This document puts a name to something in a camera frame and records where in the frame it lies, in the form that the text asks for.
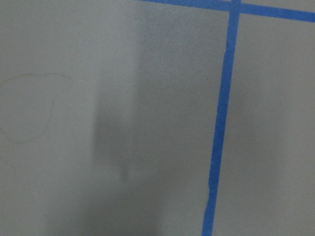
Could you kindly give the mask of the blue tape grid lines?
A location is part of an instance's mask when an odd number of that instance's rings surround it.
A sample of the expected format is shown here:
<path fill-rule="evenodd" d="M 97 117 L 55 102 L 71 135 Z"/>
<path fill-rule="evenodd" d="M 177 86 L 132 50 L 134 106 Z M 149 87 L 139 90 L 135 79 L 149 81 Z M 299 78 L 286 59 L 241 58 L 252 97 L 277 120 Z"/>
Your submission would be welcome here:
<path fill-rule="evenodd" d="M 163 4 L 228 15 L 203 235 L 314 235 L 314 1 Z"/>

